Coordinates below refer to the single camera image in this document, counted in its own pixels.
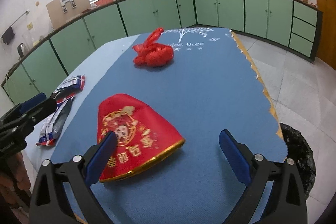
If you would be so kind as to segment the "person's left hand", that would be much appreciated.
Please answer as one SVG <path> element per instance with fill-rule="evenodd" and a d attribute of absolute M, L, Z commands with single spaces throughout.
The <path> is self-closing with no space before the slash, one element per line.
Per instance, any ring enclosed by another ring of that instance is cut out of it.
<path fill-rule="evenodd" d="M 15 186 L 24 191 L 29 191 L 31 187 L 22 153 L 9 157 L 5 167 L 5 170 L 1 167 L 1 195 L 6 203 L 14 205 L 16 203 Z"/>

